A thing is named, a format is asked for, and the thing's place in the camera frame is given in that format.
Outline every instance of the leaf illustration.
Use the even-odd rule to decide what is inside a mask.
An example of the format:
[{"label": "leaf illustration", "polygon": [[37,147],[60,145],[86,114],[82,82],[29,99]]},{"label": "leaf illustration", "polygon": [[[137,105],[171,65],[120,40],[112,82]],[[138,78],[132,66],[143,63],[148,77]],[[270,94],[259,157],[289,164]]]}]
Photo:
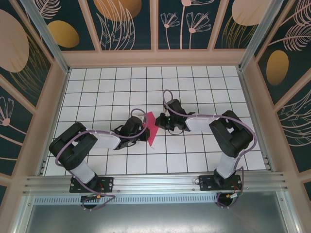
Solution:
[{"label": "leaf illustration", "polygon": [[292,26],[282,40],[286,50],[302,51],[302,48],[311,41],[311,24]]},{"label": "leaf illustration", "polygon": [[34,0],[40,15],[45,19],[52,19],[59,11],[59,0]]},{"label": "leaf illustration", "polygon": [[310,23],[311,0],[299,0],[295,9],[294,20],[301,26]]}]

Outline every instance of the wire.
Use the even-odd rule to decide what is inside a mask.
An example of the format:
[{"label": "wire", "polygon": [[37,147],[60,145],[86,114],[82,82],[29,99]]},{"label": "wire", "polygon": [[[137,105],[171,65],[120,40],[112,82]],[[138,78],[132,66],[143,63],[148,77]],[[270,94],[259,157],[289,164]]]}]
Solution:
[{"label": "wire", "polygon": [[[125,138],[125,139],[131,139],[131,138],[136,138],[136,137],[139,137],[140,135],[142,135],[146,129],[147,129],[147,126],[148,126],[148,117],[147,117],[147,114],[139,109],[139,108],[134,108],[132,111],[131,111],[131,116],[133,115],[133,112],[135,110],[138,110],[138,111],[141,111],[143,114],[144,114],[144,117],[146,118],[146,122],[145,122],[145,127],[142,129],[142,131],[134,136],[122,136],[122,135],[118,135],[116,133],[113,133],[113,132],[107,132],[107,131],[103,131],[103,130],[85,130],[81,133],[79,133],[78,135],[76,135],[75,137],[73,137],[60,151],[59,153],[57,154],[56,156],[56,159],[55,159],[55,164],[57,166],[63,166],[61,165],[58,160],[59,160],[59,157],[62,155],[62,153],[64,152],[64,150],[73,142],[75,141],[78,137],[81,137],[82,135],[86,134],[86,133],[102,133],[102,134],[111,134],[111,135],[114,135],[116,137],[120,137],[120,138]],[[104,194],[104,193],[100,193],[100,192],[96,192],[90,188],[88,188],[78,177],[76,177],[71,171],[68,171],[79,183],[80,185],[85,188],[87,191],[91,192],[91,193],[94,193],[94,194],[97,194],[97,195],[100,195],[102,197],[111,197],[110,199],[108,199],[105,203],[103,204],[100,204],[100,205],[97,205],[95,206],[94,208],[92,209],[87,209],[85,206],[84,206],[84,203],[87,201],[87,200],[90,200],[90,199],[85,199],[83,202],[82,202],[82,207],[84,210],[88,210],[88,211],[92,211],[92,210],[98,210],[102,207],[104,207],[108,202],[112,201],[114,198],[116,198],[115,195],[109,195],[109,194]]]}]

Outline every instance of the black bracket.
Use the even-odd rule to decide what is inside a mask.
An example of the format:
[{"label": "black bracket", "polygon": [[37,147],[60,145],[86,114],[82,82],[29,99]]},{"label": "black bracket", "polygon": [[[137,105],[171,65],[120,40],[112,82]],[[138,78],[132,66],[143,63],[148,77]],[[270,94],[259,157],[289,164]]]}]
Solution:
[{"label": "black bracket", "polygon": [[234,183],[237,188],[242,189],[242,182],[240,175],[232,175],[230,182],[220,188],[214,181],[214,175],[199,176],[199,183],[201,191],[220,191],[220,190],[234,190]]},{"label": "black bracket", "polygon": [[[99,177],[95,191],[100,193],[111,193],[113,188],[113,177]],[[75,179],[70,180],[70,193],[89,193],[88,190],[83,188],[80,183]]]}]

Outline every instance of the dark green panel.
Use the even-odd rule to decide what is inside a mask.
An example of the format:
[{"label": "dark green panel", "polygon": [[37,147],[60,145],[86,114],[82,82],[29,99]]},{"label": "dark green panel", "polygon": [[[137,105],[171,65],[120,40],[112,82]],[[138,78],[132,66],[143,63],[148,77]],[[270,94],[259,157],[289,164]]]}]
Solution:
[{"label": "dark green panel", "polygon": [[0,9],[13,16],[23,27],[28,36],[29,57],[26,66],[20,72],[9,72],[0,67],[0,74],[11,83],[34,106],[37,105],[45,79],[51,64],[40,46],[36,43],[8,0],[3,0]]},{"label": "dark green panel", "polygon": [[[180,0],[159,0],[159,50],[168,50],[169,46],[170,49],[179,50],[181,33],[183,49],[207,49],[220,0],[201,0],[198,3],[201,4],[197,5],[192,2],[191,6],[184,7]],[[164,24],[171,26],[166,30]],[[196,32],[190,33],[189,28],[194,28]]]},{"label": "dark green panel", "polygon": [[1,206],[2,200],[4,198],[5,191],[6,191],[6,187],[0,185],[0,206]]},{"label": "dark green panel", "polygon": [[307,191],[309,200],[311,201],[311,181],[304,183],[305,189]]},{"label": "dark green panel", "polygon": [[259,44],[258,48],[256,49],[255,51],[255,57],[257,56],[257,54],[259,53],[263,43],[266,41],[268,35],[270,34],[272,28],[274,27],[274,25],[276,24],[276,21],[278,20],[278,18],[280,17],[280,14],[282,13],[282,11],[284,10],[284,7],[286,6],[286,4],[288,3],[288,0],[284,0],[283,3],[282,3],[282,6],[280,8],[280,10],[278,11],[276,17],[274,18],[270,28],[268,29],[266,35],[264,36],[264,38],[262,39],[261,43]]},{"label": "dark green panel", "polygon": [[311,169],[311,81],[277,114],[299,172]]},{"label": "dark green panel", "polygon": [[33,115],[0,87],[0,173],[11,176]]},{"label": "dark green panel", "polygon": [[237,24],[232,18],[233,2],[234,0],[229,1],[216,40],[215,49],[245,49],[258,26],[242,26]]},{"label": "dark green panel", "polygon": [[[97,0],[105,4],[107,9],[111,5],[107,0]],[[129,2],[141,1],[141,9],[133,21],[125,21],[120,24],[105,18],[94,4],[94,0],[87,0],[91,15],[96,28],[97,36],[101,41],[102,50],[150,50],[151,49],[151,29],[150,29],[150,3],[149,0],[127,0]]]},{"label": "dark green panel", "polygon": [[[271,43],[258,62],[273,103],[277,103],[311,67],[310,21],[307,21],[308,23],[303,23],[302,26],[299,26],[295,22],[294,17],[292,17],[296,12],[295,10],[298,3],[299,1],[294,3],[284,21],[288,20],[279,27],[275,36],[271,40]],[[291,28],[294,29],[294,27],[305,27],[305,30],[301,33],[290,35],[293,40],[285,39],[286,33],[288,33]],[[299,39],[302,40],[299,44],[303,46],[297,46]],[[289,60],[289,67],[283,81],[278,85],[272,85],[271,80],[273,80],[275,76],[270,75],[270,77],[267,77],[267,64],[272,53],[277,50],[282,51],[283,54],[285,53],[284,56]],[[284,70],[284,67],[280,63],[275,63],[272,66],[274,67],[275,73],[280,73]]]}]

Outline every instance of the white tile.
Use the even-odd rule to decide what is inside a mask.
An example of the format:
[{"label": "white tile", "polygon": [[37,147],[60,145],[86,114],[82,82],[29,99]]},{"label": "white tile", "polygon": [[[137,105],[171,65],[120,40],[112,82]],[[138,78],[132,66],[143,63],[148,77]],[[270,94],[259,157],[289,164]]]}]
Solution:
[{"label": "white tile", "polygon": [[167,153],[182,153],[185,152],[184,136],[166,137],[166,152]]},{"label": "white tile", "polygon": [[110,130],[110,121],[94,121],[93,129],[95,130]]},{"label": "white tile", "polygon": [[148,91],[147,92],[147,103],[148,104],[162,104],[163,103],[162,91]]},{"label": "white tile", "polygon": [[209,77],[223,77],[223,71],[221,67],[207,67]]},{"label": "white tile", "polygon": [[186,152],[204,152],[202,135],[186,135]]},{"label": "white tile", "polygon": [[79,106],[81,93],[68,93],[65,95],[63,107]]},{"label": "white tile", "polygon": [[214,103],[211,90],[198,90],[195,92],[198,103]]},{"label": "white tile", "polygon": [[58,137],[59,135],[61,135],[65,130],[67,130],[73,124],[74,122],[58,122],[54,137]]},{"label": "white tile", "polygon": [[82,92],[83,81],[69,81],[66,93]]},{"label": "white tile", "polygon": [[80,106],[95,106],[97,93],[82,93]]},{"label": "white tile", "polygon": [[206,152],[221,152],[218,142],[216,141],[214,135],[203,135],[204,146]]},{"label": "white tile", "polygon": [[76,121],[78,107],[62,107],[59,121]]},{"label": "white tile", "polygon": [[113,101],[112,92],[100,92],[97,95],[96,106],[109,106],[112,105],[112,101]]},{"label": "white tile", "polygon": [[232,103],[246,102],[244,93],[242,90],[228,90],[230,101]]},{"label": "white tile", "polygon": [[196,103],[195,91],[180,91],[180,102],[184,103]]},{"label": "white tile", "polygon": [[208,78],[194,78],[194,85],[196,90],[210,90]]},{"label": "white tile", "polygon": [[215,108],[216,108],[216,113],[219,115],[224,114],[228,110],[232,110],[230,103],[216,103]]},{"label": "white tile", "polygon": [[223,73],[225,77],[237,77],[237,69],[236,67],[222,67]]},{"label": "white tile", "polygon": [[131,92],[131,105],[143,105],[146,104],[147,93],[145,91]]},{"label": "white tile", "polygon": [[215,105],[213,103],[200,103],[198,105],[200,114],[216,114]]},{"label": "white tile", "polygon": [[147,78],[148,79],[162,78],[161,67],[147,67]]},{"label": "white tile", "polygon": [[101,76],[101,69],[100,68],[86,69],[86,78],[85,78],[85,80],[99,79],[100,76]]},{"label": "white tile", "polygon": [[130,92],[115,92],[113,97],[113,105],[129,105]]},{"label": "white tile", "polygon": [[176,67],[162,67],[163,78],[177,78]]},{"label": "white tile", "polygon": [[224,78],[210,78],[209,82],[212,90],[227,89]]},{"label": "white tile", "polygon": [[230,103],[227,90],[212,90],[215,103]]},{"label": "white tile", "polygon": [[100,80],[99,82],[99,92],[112,92],[115,89],[115,80]]},{"label": "white tile", "polygon": [[249,111],[246,103],[232,103],[233,112],[238,117],[249,117]]},{"label": "white tile", "polygon": [[[131,111],[135,108],[138,108],[138,109],[141,109],[143,110],[144,112],[147,112],[147,106],[146,105],[130,105],[130,112],[129,112],[129,117],[131,115]],[[143,113],[141,111],[138,111],[138,110],[135,110],[133,112],[133,114],[138,114],[138,115],[143,115]]]},{"label": "white tile", "polygon": [[179,79],[179,90],[194,90],[193,78],[190,79]]},{"label": "white tile", "polygon": [[116,80],[115,91],[130,91],[130,87],[131,87],[130,79]]},{"label": "white tile", "polygon": [[85,80],[82,92],[97,92],[99,80]]},{"label": "white tile", "polygon": [[113,120],[128,120],[130,106],[113,106],[112,119]]},{"label": "white tile", "polygon": [[107,162],[107,175],[126,174],[126,155],[109,155]]},{"label": "white tile", "polygon": [[186,154],[168,154],[167,169],[169,173],[187,172]]},{"label": "white tile", "polygon": [[107,148],[92,148],[88,154],[89,155],[107,155],[108,149]]},{"label": "white tile", "polygon": [[92,121],[95,107],[79,107],[77,121]]},{"label": "white tile", "polygon": [[146,154],[148,142],[138,141],[134,146],[129,147],[127,150],[128,154]]},{"label": "white tile", "polygon": [[162,91],[162,79],[148,79],[147,91]]},{"label": "white tile", "polygon": [[116,79],[130,79],[131,68],[117,68]]},{"label": "white tile", "polygon": [[220,162],[221,155],[221,152],[206,153],[208,171],[213,172],[217,168]]},{"label": "white tile", "polygon": [[147,105],[147,112],[152,112],[155,118],[159,117],[164,112],[163,104],[159,105]]},{"label": "white tile", "polygon": [[45,172],[46,176],[64,176],[65,169],[62,166],[57,166],[55,164],[55,157],[49,157],[47,170]]},{"label": "white tile", "polygon": [[167,173],[166,155],[165,154],[148,154],[147,155],[147,172],[148,173]]},{"label": "white tile", "polygon": [[206,67],[192,67],[193,76],[198,77],[208,77]]},{"label": "white tile", "polygon": [[196,103],[194,103],[194,104],[183,104],[182,108],[185,109],[187,114],[190,112],[199,113],[198,105]]},{"label": "white tile", "polygon": [[205,153],[187,154],[188,172],[207,171]]},{"label": "white tile", "polygon": [[164,136],[156,136],[151,147],[149,146],[149,144],[147,144],[147,152],[148,152],[148,154],[166,153],[165,137]]},{"label": "white tile", "polygon": [[84,80],[86,69],[72,69],[69,80]]},{"label": "white tile", "polygon": [[177,75],[179,78],[192,78],[191,67],[177,67]]},{"label": "white tile", "polygon": [[96,107],[94,120],[111,120],[112,106]]},{"label": "white tile", "polygon": [[228,89],[242,89],[238,77],[225,77],[225,83],[227,84]]},{"label": "white tile", "polygon": [[89,156],[87,164],[97,175],[105,175],[107,156]]},{"label": "white tile", "polygon": [[248,170],[265,170],[266,166],[260,151],[250,151],[245,154]]},{"label": "white tile", "polygon": [[132,79],[131,91],[146,91],[147,83],[145,79]]},{"label": "white tile", "polygon": [[103,68],[101,72],[101,79],[115,79],[116,68]]},{"label": "white tile", "polygon": [[146,67],[132,68],[132,79],[145,79],[147,76]]},{"label": "white tile", "polygon": [[127,174],[146,174],[147,155],[136,154],[127,156]]},{"label": "white tile", "polygon": [[170,78],[167,78],[167,79],[163,79],[163,90],[178,90],[179,87],[178,87],[178,79],[177,78],[174,78],[174,79],[170,79]]}]

